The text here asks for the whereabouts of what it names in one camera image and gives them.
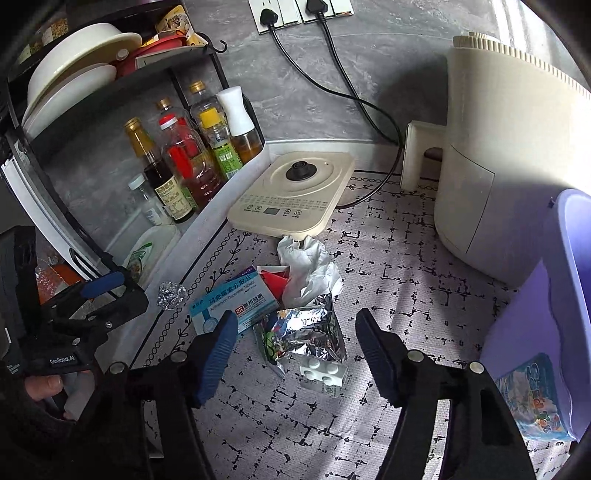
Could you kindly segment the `person's left hand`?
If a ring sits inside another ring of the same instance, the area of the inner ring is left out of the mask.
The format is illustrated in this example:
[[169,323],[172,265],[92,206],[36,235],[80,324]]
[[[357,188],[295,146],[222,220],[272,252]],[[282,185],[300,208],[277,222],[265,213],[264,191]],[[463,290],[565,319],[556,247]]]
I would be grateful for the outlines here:
[[64,419],[73,421],[80,418],[95,384],[95,376],[90,370],[63,376],[32,376],[24,381],[25,391],[33,401],[48,401],[61,411]]

